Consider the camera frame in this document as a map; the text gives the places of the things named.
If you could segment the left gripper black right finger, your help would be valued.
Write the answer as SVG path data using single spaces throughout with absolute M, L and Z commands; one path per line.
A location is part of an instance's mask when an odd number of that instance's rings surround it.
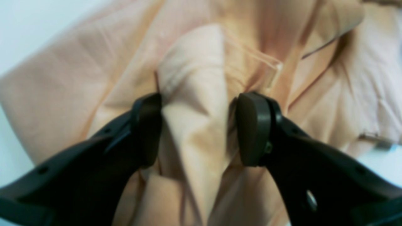
M 293 226 L 400 226 L 402 190 L 307 135 L 276 100 L 241 93 L 237 137 L 244 166 L 274 179 Z

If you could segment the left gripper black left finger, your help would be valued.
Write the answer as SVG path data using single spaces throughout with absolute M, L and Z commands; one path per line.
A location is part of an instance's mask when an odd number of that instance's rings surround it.
M 1 218 L 20 226 L 110 226 L 129 178 L 155 163 L 162 97 L 147 94 L 91 138 L 1 188 Z

